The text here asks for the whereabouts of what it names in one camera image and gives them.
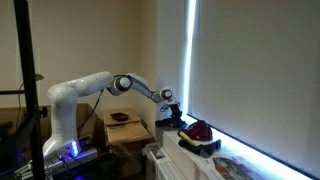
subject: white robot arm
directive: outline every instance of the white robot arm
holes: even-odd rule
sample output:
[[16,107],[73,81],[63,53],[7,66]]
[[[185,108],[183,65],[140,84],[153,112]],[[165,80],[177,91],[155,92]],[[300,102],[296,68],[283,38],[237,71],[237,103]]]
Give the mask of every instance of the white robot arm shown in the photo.
[[76,108],[80,97],[107,89],[112,95],[135,89],[155,103],[168,101],[167,108],[171,108],[171,127],[184,124],[180,117],[179,102],[172,86],[165,86],[160,91],[150,91],[147,81],[135,74],[112,76],[109,72],[100,72],[80,79],[64,82],[52,86],[48,90],[51,101],[52,135],[43,146],[44,159],[57,160],[57,157],[71,155],[78,156],[80,145],[76,127]]

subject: white wall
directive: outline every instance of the white wall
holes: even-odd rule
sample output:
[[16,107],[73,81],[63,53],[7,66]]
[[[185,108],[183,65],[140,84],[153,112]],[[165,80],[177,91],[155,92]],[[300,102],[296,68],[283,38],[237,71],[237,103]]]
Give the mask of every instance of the white wall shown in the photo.
[[[140,49],[139,1],[29,1],[40,105],[50,104],[47,90],[54,84],[100,71],[112,74],[138,71]],[[22,82],[13,1],[0,2],[0,89],[18,89]],[[98,93],[79,102],[94,106]],[[16,96],[0,97],[1,107],[18,105]],[[97,109],[130,107],[136,97],[128,92],[113,97],[104,92]]]
[[[157,45],[157,0],[140,0],[139,42],[137,74],[148,81],[150,90],[157,89],[156,45]],[[137,95],[135,110],[147,123],[147,129],[155,135],[156,104],[150,99]]]

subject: red cloth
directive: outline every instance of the red cloth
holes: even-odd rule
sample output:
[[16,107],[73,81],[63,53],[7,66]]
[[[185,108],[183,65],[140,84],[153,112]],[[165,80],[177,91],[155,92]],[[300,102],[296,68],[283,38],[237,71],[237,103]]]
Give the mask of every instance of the red cloth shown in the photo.
[[196,141],[211,141],[212,140],[211,128],[203,120],[199,120],[199,121],[191,124],[188,127],[188,129],[183,129],[180,131],[184,132],[192,140],[196,140]]

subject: cable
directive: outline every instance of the cable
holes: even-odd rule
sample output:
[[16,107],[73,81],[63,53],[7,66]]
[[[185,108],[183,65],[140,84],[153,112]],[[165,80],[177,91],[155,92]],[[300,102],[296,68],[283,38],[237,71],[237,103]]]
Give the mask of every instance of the cable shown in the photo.
[[18,110],[18,116],[17,116],[17,120],[16,120],[16,130],[18,130],[18,123],[19,123],[20,110],[21,110],[20,93],[18,94],[18,102],[19,102],[19,110]]
[[85,122],[83,122],[83,123],[77,128],[77,131],[79,131],[79,129],[83,128],[83,126],[88,122],[88,120],[89,120],[90,117],[92,116],[93,112],[96,110],[96,108],[97,108],[97,106],[98,106],[98,104],[99,104],[99,101],[100,101],[101,94],[102,94],[103,91],[104,91],[104,89],[102,89],[102,90],[100,91],[100,94],[99,94],[99,97],[98,97],[98,99],[97,99],[97,102],[96,102],[96,104],[94,105],[94,108],[92,109],[89,117],[86,119]]
[[120,74],[120,75],[115,75],[115,76],[113,76],[113,77],[126,77],[126,78],[129,78],[129,79],[131,79],[132,81],[134,81],[134,82],[136,82],[137,84],[139,84],[140,86],[142,86],[144,89],[146,89],[147,91],[149,91],[150,93],[153,93],[153,91],[150,91],[150,89],[145,85],[145,84],[143,84],[141,81],[139,81],[138,79],[136,79],[136,78],[134,78],[134,77],[132,77],[132,76],[130,76],[130,75],[122,75],[122,74]]
[[63,159],[63,157],[62,156],[59,156],[58,154],[56,155],[57,157],[58,157],[58,159],[62,162],[62,164],[63,164],[63,166],[64,166],[64,168],[66,169],[66,171],[67,171],[67,174],[68,174],[68,176],[69,176],[69,179],[73,179],[72,178],[72,175],[71,175],[71,173],[70,173],[70,170],[69,170],[69,167],[68,167],[68,164],[66,163],[66,161]]
[[167,109],[169,109],[169,107],[171,107],[171,104],[165,104],[160,108],[160,112],[165,112]]

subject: white roller blind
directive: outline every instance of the white roller blind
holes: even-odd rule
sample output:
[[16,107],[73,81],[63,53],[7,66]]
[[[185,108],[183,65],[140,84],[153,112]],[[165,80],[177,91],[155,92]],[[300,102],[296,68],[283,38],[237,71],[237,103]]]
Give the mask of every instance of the white roller blind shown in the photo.
[[320,1],[199,0],[188,113],[320,177]]

